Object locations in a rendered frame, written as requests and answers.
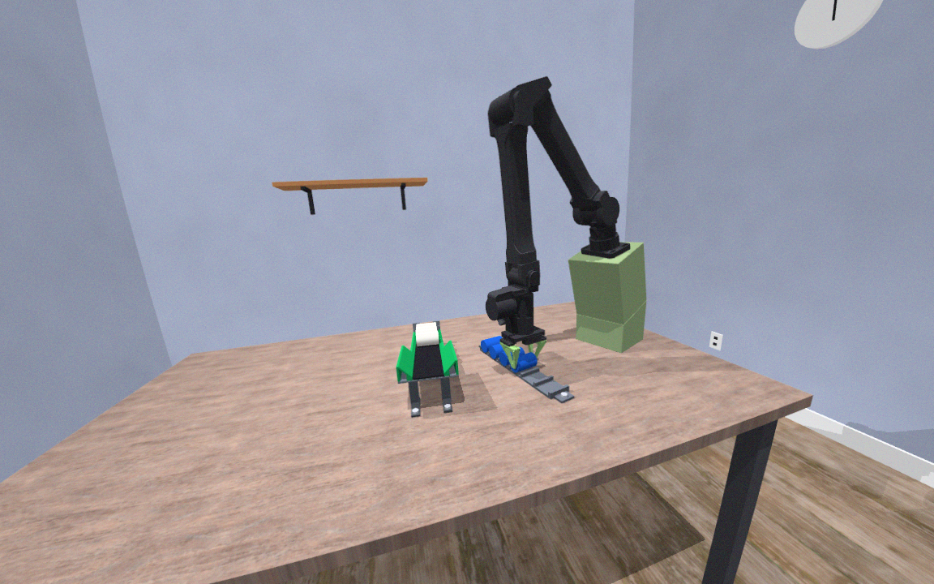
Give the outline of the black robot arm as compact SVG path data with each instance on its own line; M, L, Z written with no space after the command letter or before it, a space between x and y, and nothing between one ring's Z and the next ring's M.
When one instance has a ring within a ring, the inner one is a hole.
M566 183L575 223L592 226L589 245L581 248L581 254L613 259L631 249L630 243L619 243L616 232L619 202L589 176L556 112L548 90L551 86L547 76L521 83L496 97L488 109L490 137L496 139L503 182L508 287L489 292L486 313L510 333L514 333L515 314L533 314L533 292L540 285L529 194L529 126Z

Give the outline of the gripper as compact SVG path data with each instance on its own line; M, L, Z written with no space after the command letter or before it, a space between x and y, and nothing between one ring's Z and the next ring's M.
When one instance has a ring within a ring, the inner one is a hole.
M535 328L534 326L533 330L533 314L529 314L529 317L527 317L527 315L520 315L520 317L518 317L518 314L515 314L514 333L510 333L507 330L501 332L499 343L503 347L505 354L507 354L511 367L514 369L516 369L516 361L518 361L521 350L520 347L515 346L517 341L522 341L522 344L528 346L529 352L533 352L533 344L537 342L538 346L537 349L535 349L535 356L537 357L542 347L547 343L544 329ZM509 350L512 352L512 355L509 354ZM514 361L512 361L512 359L514 359Z

